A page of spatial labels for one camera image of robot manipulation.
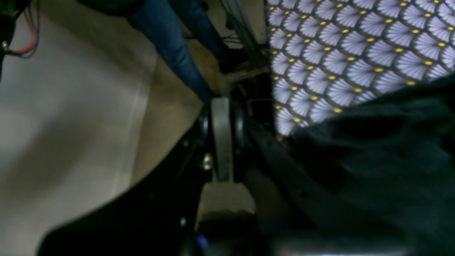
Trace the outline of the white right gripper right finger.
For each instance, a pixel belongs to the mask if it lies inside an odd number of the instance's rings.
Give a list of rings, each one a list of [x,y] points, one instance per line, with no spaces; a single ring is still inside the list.
[[[247,133],[248,117],[240,103],[231,104],[233,178],[244,178],[255,163],[255,154]]]

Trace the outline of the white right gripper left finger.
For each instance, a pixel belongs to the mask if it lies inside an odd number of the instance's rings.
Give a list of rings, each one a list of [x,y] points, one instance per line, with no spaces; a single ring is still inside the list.
[[[212,98],[199,115],[200,164],[210,182],[234,181],[234,153],[228,98]]]

